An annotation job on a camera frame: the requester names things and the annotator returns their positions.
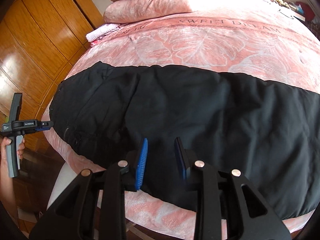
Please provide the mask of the person's left forearm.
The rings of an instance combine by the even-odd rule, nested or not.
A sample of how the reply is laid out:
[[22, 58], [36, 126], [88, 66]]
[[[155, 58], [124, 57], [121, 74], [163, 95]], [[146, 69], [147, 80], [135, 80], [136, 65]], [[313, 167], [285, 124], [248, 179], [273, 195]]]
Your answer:
[[7, 164], [1, 164], [1, 202], [15, 225], [18, 225], [18, 210], [13, 179], [8, 174]]

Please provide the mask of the person's left hand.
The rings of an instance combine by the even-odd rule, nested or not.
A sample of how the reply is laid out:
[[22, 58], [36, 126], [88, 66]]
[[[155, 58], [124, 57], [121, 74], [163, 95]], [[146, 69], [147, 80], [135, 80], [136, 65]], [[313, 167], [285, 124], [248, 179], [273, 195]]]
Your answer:
[[[4, 165], [5, 167], [8, 166], [6, 147], [9, 146], [10, 144], [11, 144], [11, 139], [7, 137], [4, 137], [1, 140], [1, 165]], [[23, 138], [22, 142], [19, 144], [17, 148], [17, 156], [21, 160], [23, 159], [24, 149], [25, 149], [25, 139]]]

